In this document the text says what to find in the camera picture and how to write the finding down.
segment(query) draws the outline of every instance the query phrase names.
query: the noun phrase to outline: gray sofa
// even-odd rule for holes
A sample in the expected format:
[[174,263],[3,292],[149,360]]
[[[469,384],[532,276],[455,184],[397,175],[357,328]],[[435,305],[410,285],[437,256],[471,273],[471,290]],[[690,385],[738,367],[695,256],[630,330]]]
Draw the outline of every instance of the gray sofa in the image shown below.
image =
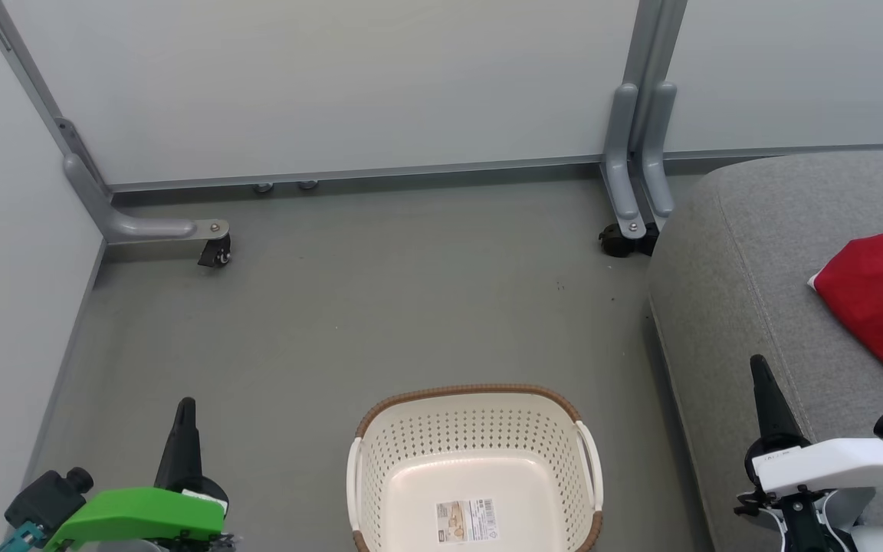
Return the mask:
[[[883,153],[823,153],[712,172],[660,235],[649,300],[719,552],[779,549],[732,513],[758,436],[751,354],[770,361],[810,441],[872,436],[883,366],[806,280],[848,240],[880,233]],[[883,525],[883,490],[865,521]]]

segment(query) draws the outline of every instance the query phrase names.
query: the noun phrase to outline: gray metal leg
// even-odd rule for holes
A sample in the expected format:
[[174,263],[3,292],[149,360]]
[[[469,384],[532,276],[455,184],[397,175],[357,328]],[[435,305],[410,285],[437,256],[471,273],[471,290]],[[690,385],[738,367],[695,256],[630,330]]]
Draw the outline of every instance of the gray metal leg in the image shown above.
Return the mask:
[[645,224],[642,224],[642,216],[638,212],[635,193],[629,181],[629,133],[632,130],[637,98],[638,88],[634,84],[623,84],[616,88],[609,115],[606,151],[600,165],[619,229],[630,240],[638,240],[645,235]]
[[223,240],[230,233],[231,227],[225,220],[138,218],[114,209],[103,185],[76,153],[64,157],[64,174],[110,245]]
[[105,185],[104,179],[101,178],[101,171],[97,170],[97,165],[94,163],[94,158],[92,158],[89,151],[87,151],[87,146],[85,146],[84,141],[80,139],[80,134],[77,132],[77,127],[74,126],[74,122],[66,117],[59,116],[54,117],[53,122],[56,123],[57,130],[60,130],[60,136],[64,138],[67,146],[71,148],[71,153],[77,154],[77,156],[80,157],[80,160],[84,161],[84,166],[90,171],[90,175],[94,177],[98,184],[101,184],[101,189],[105,195],[108,196],[108,198],[111,198],[111,191],[109,191],[108,186]]
[[670,186],[666,182],[666,172],[663,169],[663,143],[666,141],[666,129],[669,127],[673,100],[676,97],[676,84],[665,80],[656,85],[645,121],[642,151],[638,153],[638,166],[647,192],[645,196],[659,230],[663,229],[666,217],[673,212],[673,196],[670,195]]

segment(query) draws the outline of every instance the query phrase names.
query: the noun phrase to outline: black wheel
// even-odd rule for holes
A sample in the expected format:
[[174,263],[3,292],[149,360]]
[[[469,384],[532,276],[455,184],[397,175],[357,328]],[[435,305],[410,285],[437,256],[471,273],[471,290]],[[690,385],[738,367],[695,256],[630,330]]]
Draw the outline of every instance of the black wheel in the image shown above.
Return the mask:
[[606,226],[606,230],[599,234],[599,240],[602,242],[602,252],[608,256],[626,258],[635,251],[635,240],[626,238],[617,224]]
[[652,256],[652,249],[656,247],[656,239],[659,238],[659,227],[651,222],[645,225],[645,235],[635,242],[635,250],[643,255]]
[[218,251],[217,255],[213,258],[214,266],[224,266],[227,263],[231,262],[231,252],[230,251]]
[[203,255],[196,262],[200,266],[211,268],[227,266],[231,262],[231,235],[224,235],[218,240],[208,240],[203,247]]

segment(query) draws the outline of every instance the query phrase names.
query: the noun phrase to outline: white plastic basket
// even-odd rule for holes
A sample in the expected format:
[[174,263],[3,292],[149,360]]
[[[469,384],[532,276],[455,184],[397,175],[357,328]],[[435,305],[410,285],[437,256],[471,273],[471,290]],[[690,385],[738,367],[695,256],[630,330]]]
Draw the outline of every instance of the white plastic basket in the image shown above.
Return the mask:
[[561,395],[445,387],[367,413],[346,502],[360,552],[588,552],[602,530],[602,466]]

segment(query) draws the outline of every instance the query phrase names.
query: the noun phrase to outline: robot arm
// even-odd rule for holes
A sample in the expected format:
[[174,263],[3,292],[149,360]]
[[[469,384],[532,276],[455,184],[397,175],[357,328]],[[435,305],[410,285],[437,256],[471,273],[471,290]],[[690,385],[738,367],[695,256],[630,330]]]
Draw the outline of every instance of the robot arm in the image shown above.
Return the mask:
[[223,532],[227,494],[203,475],[193,399],[176,408],[155,486],[102,491],[87,501],[83,493],[92,486],[81,468],[66,478],[55,471],[40,476],[6,510],[16,531],[0,552],[67,552],[87,542],[133,539],[172,552],[232,548],[231,535]]
[[[786,551],[883,551],[881,528],[852,523],[872,499],[873,487],[883,486],[883,441],[810,444],[764,357],[751,357],[750,367],[761,437],[747,451],[745,468],[756,488],[739,495],[742,506],[735,514],[777,527]],[[883,437],[883,416],[874,432]]]

